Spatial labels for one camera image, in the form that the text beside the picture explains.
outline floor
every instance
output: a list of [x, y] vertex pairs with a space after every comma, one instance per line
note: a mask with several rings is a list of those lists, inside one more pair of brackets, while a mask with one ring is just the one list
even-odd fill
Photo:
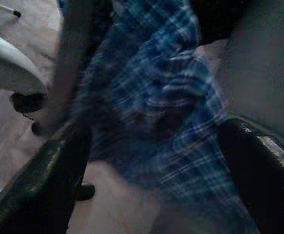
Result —
[[[56, 0], [0, 0], [22, 12], [20, 19], [0, 11], [0, 37], [22, 51], [47, 79], [51, 79], [61, 17]], [[220, 62], [218, 51], [225, 41], [206, 48], [211, 68]], [[32, 121], [14, 111], [11, 92], [0, 90], [0, 188], [39, 148]], [[89, 164], [85, 180], [96, 187], [91, 201], [78, 202], [69, 234], [145, 234], [151, 229], [159, 205], [155, 198], [126, 184], [104, 162]]]

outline chair wheel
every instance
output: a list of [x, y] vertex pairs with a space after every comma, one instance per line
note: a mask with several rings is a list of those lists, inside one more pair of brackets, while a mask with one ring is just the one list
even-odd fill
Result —
[[41, 127], [40, 123], [39, 122], [34, 122], [31, 125], [31, 131], [33, 132], [34, 135], [40, 136], [41, 133], [42, 133], [42, 127]]
[[93, 184], [82, 182], [77, 201], [90, 200], [95, 195], [95, 187]]

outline white plastic object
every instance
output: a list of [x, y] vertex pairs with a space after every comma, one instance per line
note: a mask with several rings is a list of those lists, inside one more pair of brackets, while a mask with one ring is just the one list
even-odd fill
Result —
[[0, 89], [23, 95], [46, 94], [46, 80], [16, 47], [0, 38]]

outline gray fabric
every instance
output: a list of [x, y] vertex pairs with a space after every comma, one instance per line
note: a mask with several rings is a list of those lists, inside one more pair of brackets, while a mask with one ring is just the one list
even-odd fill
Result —
[[257, 1], [226, 51], [217, 80], [228, 110], [284, 144], [284, 0]]

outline blue plaid shirt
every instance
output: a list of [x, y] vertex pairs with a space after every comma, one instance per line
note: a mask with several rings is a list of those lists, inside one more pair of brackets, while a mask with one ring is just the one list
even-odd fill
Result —
[[92, 126], [90, 160], [168, 201], [217, 204], [255, 232], [217, 140], [225, 114], [185, 0], [115, 0], [114, 22], [80, 72], [71, 118]]

